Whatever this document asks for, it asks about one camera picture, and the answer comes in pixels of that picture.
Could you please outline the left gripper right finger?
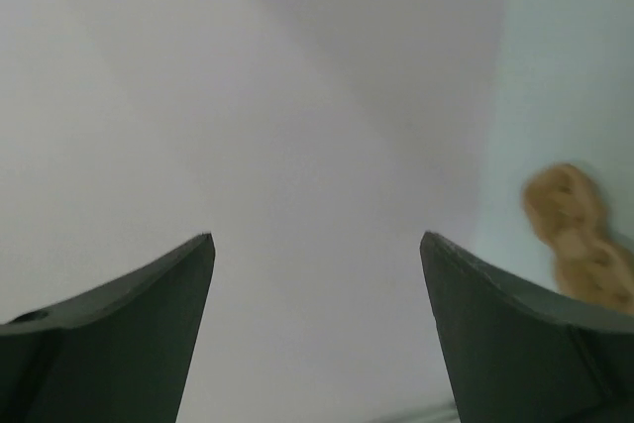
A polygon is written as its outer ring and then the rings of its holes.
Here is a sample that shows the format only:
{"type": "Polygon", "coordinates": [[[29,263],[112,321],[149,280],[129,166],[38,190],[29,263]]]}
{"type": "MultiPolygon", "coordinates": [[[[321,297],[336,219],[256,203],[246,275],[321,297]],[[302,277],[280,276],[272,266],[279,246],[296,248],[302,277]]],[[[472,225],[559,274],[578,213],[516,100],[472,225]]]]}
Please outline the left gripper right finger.
{"type": "Polygon", "coordinates": [[[434,232],[420,256],[461,421],[633,420],[633,319],[488,264],[434,232]]]}

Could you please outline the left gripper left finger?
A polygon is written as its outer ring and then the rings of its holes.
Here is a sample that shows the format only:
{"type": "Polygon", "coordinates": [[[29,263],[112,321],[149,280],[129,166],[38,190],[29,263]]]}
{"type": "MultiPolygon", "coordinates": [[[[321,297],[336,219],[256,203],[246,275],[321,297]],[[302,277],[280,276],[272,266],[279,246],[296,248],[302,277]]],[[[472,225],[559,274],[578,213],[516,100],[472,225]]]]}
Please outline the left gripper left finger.
{"type": "Polygon", "coordinates": [[[2,324],[2,421],[175,421],[214,260],[212,236],[197,235],[132,272],[2,324]]]}

